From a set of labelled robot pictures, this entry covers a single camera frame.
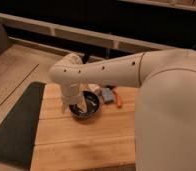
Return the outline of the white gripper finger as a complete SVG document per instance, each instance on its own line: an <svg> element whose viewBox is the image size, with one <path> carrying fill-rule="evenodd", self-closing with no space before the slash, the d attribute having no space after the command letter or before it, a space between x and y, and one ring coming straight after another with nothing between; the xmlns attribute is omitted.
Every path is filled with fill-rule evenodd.
<svg viewBox="0 0 196 171"><path fill-rule="evenodd" d="M87 111L87 105L86 105L86 102L84 100L82 100L78 107L83 111L83 112L86 112Z"/></svg>
<svg viewBox="0 0 196 171"><path fill-rule="evenodd" d="M65 113L65 110L66 110L66 106L64 104L62 105L61 110L62 110L62 114L64 114Z"/></svg>

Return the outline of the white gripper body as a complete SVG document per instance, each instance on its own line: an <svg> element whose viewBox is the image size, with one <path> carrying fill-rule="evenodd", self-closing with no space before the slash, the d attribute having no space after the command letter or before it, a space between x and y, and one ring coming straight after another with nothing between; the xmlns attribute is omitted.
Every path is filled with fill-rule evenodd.
<svg viewBox="0 0 196 171"><path fill-rule="evenodd" d="M79 84L61 85L61 100L66 105L79 104L83 100L83 93Z"/></svg>

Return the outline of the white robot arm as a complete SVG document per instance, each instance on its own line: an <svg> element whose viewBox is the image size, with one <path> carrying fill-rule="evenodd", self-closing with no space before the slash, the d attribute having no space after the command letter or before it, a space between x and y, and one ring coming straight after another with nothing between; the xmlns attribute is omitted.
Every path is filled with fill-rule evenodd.
<svg viewBox="0 0 196 171"><path fill-rule="evenodd" d="M50 69L62 101L81 100L81 83L137 87L137 171L196 171L196 51L142 52L84 64L68 54Z"/></svg>

